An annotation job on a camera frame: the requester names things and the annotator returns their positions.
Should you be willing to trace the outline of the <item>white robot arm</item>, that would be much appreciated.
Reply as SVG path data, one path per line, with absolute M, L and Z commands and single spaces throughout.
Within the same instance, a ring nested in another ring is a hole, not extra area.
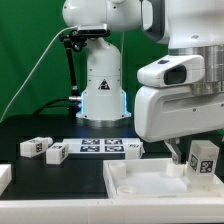
M 224 128 L 224 0 L 65 0 L 87 45 L 88 122 L 133 116 L 146 142 Z

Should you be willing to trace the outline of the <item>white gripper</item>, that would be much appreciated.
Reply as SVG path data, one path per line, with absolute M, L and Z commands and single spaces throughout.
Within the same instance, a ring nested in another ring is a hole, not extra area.
M 143 86 L 135 98 L 134 126 L 147 142 L 165 140 L 173 163 L 179 165 L 178 137 L 224 128 L 224 93 L 193 96 L 189 86 Z

